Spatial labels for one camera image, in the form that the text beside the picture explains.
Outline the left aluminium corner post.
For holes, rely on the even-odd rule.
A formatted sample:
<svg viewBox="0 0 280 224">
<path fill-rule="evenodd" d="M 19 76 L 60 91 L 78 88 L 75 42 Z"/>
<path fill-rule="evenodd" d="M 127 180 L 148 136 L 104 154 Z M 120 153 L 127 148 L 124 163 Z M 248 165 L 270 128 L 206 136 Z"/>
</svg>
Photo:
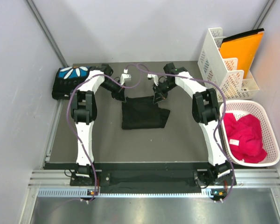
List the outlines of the left aluminium corner post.
<svg viewBox="0 0 280 224">
<path fill-rule="evenodd" d="M 28 9 L 31 11 L 34 18 L 36 19 L 36 22 L 40 26 L 43 34 L 45 35 L 47 41 L 49 42 L 52 50 L 54 51 L 54 53 L 55 53 L 56 57 L 58 58 L 59 62 L 61 63 L 61 65 L 64 67 L 67 66 L 68 64 L 67 64 L 63 54 L 61 53 L 50 29 L 48 28 L 45 20 L 43 19 L 42 15 L 39 12 L 34 1 L 33 0 L 24 0 L 24 2 L 27 5 Z"/>
</svg>

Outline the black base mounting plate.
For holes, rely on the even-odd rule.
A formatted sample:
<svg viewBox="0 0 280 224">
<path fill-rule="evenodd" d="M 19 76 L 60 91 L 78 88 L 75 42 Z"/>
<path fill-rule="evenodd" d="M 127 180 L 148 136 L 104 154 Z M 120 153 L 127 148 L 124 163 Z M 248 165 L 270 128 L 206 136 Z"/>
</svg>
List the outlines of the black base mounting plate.
<svg viewBox="0 0 280 224">
<path fill-rule="evenodd" d="M 103 170 L 97 172 L 101 193 L 197 193 L 206 187 L 226 190 L 232 173 L 215 177 L 208 170 Z M 84 178 L 74 178 L 71 186 L 93 186 Z"/>
</svg>

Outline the right aluminium corner post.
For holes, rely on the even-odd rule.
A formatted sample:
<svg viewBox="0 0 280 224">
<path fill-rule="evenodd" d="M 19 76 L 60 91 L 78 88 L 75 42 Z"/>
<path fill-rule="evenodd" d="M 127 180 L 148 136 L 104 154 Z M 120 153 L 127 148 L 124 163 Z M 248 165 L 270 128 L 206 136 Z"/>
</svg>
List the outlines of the right aluminium corner post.
<svg viewBox="0 0 280 224">
<path fill-rule="evenodd" d="M 259 29 L 262 27 L 262 24 L 266 17 L 269 15 L 270 11 L 272 10 L 274 4 L 277 2 L 277 0 L 267 0 L 265 3 L 265 6 L 261 10 L 260 15 L 258 16 L 257 20 L 255 21 L 252 29 Z"/>
</svg>

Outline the orange folder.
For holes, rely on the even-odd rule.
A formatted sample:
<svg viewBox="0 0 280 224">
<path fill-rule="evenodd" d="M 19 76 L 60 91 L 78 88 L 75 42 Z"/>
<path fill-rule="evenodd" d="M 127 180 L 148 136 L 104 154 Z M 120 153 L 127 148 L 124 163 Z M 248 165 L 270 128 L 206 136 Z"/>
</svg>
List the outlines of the orange folder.
<svg viewBox="0 0 280 224">
<path fill-rule="evenodd" d="M 237 58 L 237 70 L 243 70 L 245 79 L 259 48 L 264 29 L 254 29 L 226 37 L 222 40 L 220 54 L 223 59 Z"/>
</svg>

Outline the folded black daisy t-shirt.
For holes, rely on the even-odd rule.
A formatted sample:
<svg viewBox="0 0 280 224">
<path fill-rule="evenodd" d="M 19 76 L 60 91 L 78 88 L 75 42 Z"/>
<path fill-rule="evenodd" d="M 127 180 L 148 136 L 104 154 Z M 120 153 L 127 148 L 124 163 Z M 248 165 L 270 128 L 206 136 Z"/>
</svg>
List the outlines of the folded black daisy t-shirt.
<svg viewBox="0 0 280 224">
<path fill-rule="evenodd" d="M 90 68 L 90 66 L 60 68 L 54 80 L 52 98 L 70 99 L 71 92 L 87 79 Z"/>
</svg>

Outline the black graphic t-shirt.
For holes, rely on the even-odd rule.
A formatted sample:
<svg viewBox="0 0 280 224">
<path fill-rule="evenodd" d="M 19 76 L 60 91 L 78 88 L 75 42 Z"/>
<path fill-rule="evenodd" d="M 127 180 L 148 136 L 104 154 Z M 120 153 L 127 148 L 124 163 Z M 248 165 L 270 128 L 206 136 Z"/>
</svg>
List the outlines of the black graphic t-shirt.
<svg viewBox="0 0 280 224">
<path fill-rule="evenodd" d="M 170 110 L 153 103 L 153 96 L 126 98 L 122 103 L 122 129 L 164 128 Z"/>
</svg>

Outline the aluminium frame rail front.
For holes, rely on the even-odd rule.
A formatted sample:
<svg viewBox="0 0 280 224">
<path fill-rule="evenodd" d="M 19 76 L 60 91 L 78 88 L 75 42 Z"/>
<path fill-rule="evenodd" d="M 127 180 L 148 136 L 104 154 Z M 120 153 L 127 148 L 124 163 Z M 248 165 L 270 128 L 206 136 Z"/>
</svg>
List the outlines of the aluminium frame rail front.
<svg viewBox="0 0 280 224">
<path fill-rule="evenodd" d="M 235 188 L 280 188 L 276 169 L 235 169 Z M 69 187 L 70 173 L 62 170 L 34 170 L 28 182 L 35 187 Z"/>
</svg>

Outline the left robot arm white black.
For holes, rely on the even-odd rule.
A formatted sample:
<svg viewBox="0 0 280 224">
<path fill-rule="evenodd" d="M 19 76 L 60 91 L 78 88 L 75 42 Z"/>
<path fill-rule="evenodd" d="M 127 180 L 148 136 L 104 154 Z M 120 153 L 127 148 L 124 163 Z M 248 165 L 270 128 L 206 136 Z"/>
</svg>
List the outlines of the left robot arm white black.
<svg viewBox="0 0 280 224">
<path fill-rule="evenodd" d="M 77 160 L 78 168 L 73 174 L 74 178 L 80 178 L 86 185 L 98 186 L 98 177 L 94 167 L 94 156 L 92 152 L 92 130 L 97 118 L 98 110 L 95 93 L 100 86 L 104 85 L 114 95 L 118 95 L 121 101 L 125 100 L 123 90 L 125 82 L 131 80 L 128 69 L 124 69 L 119 81 L 111 77 L 113 71 L 107 64 L 101 67 L 76 68 L 76 75 L 83 80 L 70 94 L 66 118 L 72 118 L 75 127 L 72 131 L 77 138 Z"/>
</svg>

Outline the white perforated file organizer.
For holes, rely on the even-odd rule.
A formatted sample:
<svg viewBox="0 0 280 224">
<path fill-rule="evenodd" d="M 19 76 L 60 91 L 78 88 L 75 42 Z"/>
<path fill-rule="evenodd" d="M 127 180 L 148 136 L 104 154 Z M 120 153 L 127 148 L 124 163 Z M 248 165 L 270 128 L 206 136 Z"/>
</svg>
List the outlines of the white perforated file organizer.
<svg viewBox="0 0 280 224">
<path fill-rule="evenodd" d="M 250 72 L 244 79 L 244 71 L 237 69 L 236 57 L 221 57 L 219 48 L 224 38 L 222 28 L 209 28 L 206 32 L 197 62 L 202 78 L 216 84 L 227 100 L 252 99 L 259 87 Z"/>
</svg>

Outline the pink red t-shirt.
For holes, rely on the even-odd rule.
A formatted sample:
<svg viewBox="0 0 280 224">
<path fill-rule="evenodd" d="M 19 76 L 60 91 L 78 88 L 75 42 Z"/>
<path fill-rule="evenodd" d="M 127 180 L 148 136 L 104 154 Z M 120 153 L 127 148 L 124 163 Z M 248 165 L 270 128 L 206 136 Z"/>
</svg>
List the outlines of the pink red t-shirt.
<svg viewBox="0 0 280 224">
<path fill-rule="evenodd" d="M 266 158 L 258 118 L 248 114 L 236 119 L 234 114 L 227 113 L 224 116 L 224 127 L 231 153 L 237 160 L 259 163 Z"/>
</svg>

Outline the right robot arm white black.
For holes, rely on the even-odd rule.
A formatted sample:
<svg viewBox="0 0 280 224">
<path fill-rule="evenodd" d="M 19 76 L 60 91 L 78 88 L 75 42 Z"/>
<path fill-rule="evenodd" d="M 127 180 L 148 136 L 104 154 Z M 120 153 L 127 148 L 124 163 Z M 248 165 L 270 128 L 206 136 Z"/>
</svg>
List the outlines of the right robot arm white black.
<svg viewBox="0 0 280 224">
<path fill-rule="evenodd" d="M 163 69 L 166 74 L 163 82 L 159 81 L 157 74 L 147 75 L 148 79 L 154 81 L 154 103 L 165 100 L 168 92 L 177 86 L 191 97 L 192 116 L 203 132 L 210 165 L 205 173 L 196 176 L 195 181 L 197 185 L 204 187 L 212 183 L 218 185 L 231 172 L 231 165 L 223 151 L 218 133 L 220 112 L 216 86 L 213 85 L 212 88 L 203 86 L 203 80 L 193 78 L 184 67 L 176 68 L 173 63 L 166 64 Z"/>
</svg>

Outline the aluminium corner post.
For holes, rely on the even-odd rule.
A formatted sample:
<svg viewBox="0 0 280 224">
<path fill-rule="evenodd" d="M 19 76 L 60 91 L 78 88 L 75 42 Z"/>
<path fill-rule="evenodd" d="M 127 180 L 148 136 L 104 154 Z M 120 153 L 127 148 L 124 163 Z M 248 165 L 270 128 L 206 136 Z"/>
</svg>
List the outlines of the aluminium corner post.
<svg viewBox="0 0 280 224">
<path fill-rule="evenodd" d="M 63 54 L 61 53 L 50 29 L 48 28 L 45 20 L 43 19 L 42 15 L 39 12 L 34 1 L 33 0 L 24 0 L 24 2 L 27 5 L 28 9 L 31 11 L 34 18 L 36 19 L 36 22 L 40 26 L 43 34 L 45 35 L 47 41 L 49 42 L 52 50 L 54 51 L 54 53 L 55 53 L 56 57 L 58 58 L 59 62 L 61 63 L 61 65 L 64 67 L 67 66 L 68 64 L 67 64 Z"/>
<path fill-rule="evenodd" d="M 262 24 L 266 17 L 269 15 L 270 11 L 272 10 L 274 4 L 277 2 L 277 0 L 267 0 L 265 3 L 265 6 L 261 10 L 260 15 L 258 16 L 257 20 L 255 21 L 252 29 L 259 29 L 262 27 Z"/>
</svg>

